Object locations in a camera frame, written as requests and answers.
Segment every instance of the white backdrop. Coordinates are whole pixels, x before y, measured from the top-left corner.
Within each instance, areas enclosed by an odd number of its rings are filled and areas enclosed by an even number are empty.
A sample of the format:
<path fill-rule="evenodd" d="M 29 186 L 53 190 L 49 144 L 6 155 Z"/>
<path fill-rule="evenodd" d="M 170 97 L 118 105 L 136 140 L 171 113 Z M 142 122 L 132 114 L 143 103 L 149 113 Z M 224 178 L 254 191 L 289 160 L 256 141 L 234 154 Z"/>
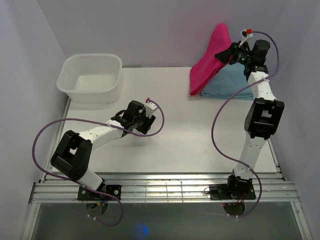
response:
<path fill-rule="evenodd" d="M 191 67 L 215 26 L 271 33 L 289 0 L 38 0 L 65 55 L 111 53 L 125 67 Z"/>
<path fill-rule="evenodd" d="M 0 239 L 17 240 L 33 182 L 37 131 L 61 117 L 65 95 L 56 80 L 66 57 L 36 0 L 0 1 Z M 40 139 L 43 164 L 55 128 Z"/>
<path fill-rule="evenodd" d="M 320 239 L 320 2 L 291 0 L 273 35 L 282 65 L 271 81 L 285 102 L 272 142 L 280 168 L 294 180 L 313 239 Z"/>

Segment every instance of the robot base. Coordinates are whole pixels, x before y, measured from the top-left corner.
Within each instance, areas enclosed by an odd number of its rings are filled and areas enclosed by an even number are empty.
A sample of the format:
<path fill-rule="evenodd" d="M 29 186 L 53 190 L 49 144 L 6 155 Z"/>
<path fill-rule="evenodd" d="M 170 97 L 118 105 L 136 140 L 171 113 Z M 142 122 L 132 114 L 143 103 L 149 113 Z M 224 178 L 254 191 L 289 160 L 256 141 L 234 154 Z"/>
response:
<path fill-rule="evenodd" d="M 227 184 L 210 184 L 209 193 L 211 200 L 238 200 L 244 194 L 244 200 L 254 200 L 256 199 L 256 194 L 254 187 L 251 186 L 248 193 L 238 193 L 237 195 L 232 195 L 232 192 L 228 189 Z"/>
<path fill-rule="evenodd" d="M 121 200 L 121 185 L 105 185 L 105 189 L 102 189 L 101 192 L 115 196 L 117 199 Z M 79 201 L 103 201 L 108 197 L 100 194 L 93 193 L 88 191 L 84 187 L 80 186 L 78 191 L 77 199 Z"/>

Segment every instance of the blue cloth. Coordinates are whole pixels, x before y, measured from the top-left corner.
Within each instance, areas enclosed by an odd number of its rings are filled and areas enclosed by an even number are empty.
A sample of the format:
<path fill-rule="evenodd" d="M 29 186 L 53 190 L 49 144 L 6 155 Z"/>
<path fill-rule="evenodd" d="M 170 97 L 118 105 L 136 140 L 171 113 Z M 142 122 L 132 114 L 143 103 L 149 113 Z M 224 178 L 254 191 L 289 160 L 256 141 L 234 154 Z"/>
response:
<path fill-rule="evenodd" d="M 226 65 L 202 89 L 201 97 L 207 99 L 228 99 L 236 91 L 248 85 L 244 75 L 245 67 L 240 63 Z M 251 87 L 237 94 L 234 99 L 253 100 Z"/>

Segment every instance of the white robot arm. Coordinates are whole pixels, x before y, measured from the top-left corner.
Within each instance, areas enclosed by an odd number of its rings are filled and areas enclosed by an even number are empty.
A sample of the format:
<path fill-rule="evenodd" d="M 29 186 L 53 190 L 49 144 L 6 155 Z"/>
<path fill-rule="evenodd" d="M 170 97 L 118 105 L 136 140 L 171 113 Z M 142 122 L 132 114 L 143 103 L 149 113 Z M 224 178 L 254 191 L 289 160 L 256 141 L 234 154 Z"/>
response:
<path fill-rule="evenodd" d="M 252 35 L 251 29 L 241 32 L 248 39 Z M 233 42 L 231 46 L 217 53 L 215 57 L 225 64 L 240 63 L 244 65 L 244 75 L 248 84 L 252 85 L 253 104 L 245 118 L 244 130 L 246 138 L 240 161 L 228 177 L 227 184 L 211 184 L 210 197 L 212 200 L 256 198 L 252 185 L 253 172 L 260 151 L 271 135 L 276 133 L 285 104 L 278 101 L 273 95 L 268 78 L 268 69 L 265 65 L 266 55 L 270 43 L 266 40 L 257 40 L 252 50 L 246 41 Z"/>
<path fill-rule="evenodd" d="M 112 140 L 127 135 L 128 133 L 122 129 L 128 131 L 136 129 L 147 134 L 156 119 L 153 113 L 157 109 L 152 102 L 140 103 L 133 100 L 126 110 L 118 112 L 106 122 L 110 126 L 98 126 L 79 133 L 67 131 L 51 158 L 51 165 L 72 181 L 101 191 L 105 185 L 104 180 L 88 167 L 91 152 Z"/>

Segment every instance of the pink towel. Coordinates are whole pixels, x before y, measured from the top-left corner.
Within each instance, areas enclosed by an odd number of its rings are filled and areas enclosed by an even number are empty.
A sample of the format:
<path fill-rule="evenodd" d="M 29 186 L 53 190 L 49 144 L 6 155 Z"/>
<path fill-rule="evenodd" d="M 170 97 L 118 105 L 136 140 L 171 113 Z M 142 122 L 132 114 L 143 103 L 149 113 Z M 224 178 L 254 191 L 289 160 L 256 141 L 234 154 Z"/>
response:
<path fill-rule="evenodd" d="M 228 26 L 220 23 L 214 29 L 203 57 L 190 70 L 190 95 L 196 95 L 226 64 L 215 58 L 232 44 Z"/>

